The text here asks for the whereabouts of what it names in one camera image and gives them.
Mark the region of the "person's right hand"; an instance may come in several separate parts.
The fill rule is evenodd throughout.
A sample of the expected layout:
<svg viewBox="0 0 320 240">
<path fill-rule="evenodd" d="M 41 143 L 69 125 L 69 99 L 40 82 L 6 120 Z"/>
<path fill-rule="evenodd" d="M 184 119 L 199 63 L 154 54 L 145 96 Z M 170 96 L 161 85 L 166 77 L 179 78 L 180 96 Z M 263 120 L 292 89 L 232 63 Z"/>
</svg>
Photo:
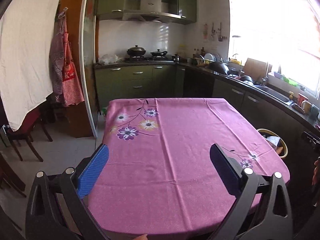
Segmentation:
<svg viewBox="0 0 320 240">
<path fill-rule="evenodd" d="M 312 185 L 315 186 L 319 182 L 320 177 L 320 157 L 314 163 L 315 169 L 313 171 Z"/>
</svg>

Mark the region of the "person's left hand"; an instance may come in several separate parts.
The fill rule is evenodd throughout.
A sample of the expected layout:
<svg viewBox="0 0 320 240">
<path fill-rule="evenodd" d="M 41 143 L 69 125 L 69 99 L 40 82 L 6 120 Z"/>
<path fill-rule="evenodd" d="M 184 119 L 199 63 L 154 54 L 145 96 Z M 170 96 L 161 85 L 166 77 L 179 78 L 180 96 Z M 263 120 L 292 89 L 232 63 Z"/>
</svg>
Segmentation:
<svg viewBox="0 0 320 240">
<path fill-rule="evenodd" d="M 134 238 L 133 240 L 148 240 L 148 235 L 143 234 L 143 235 L 140 235 L 140 236 Z"/>
</svg>

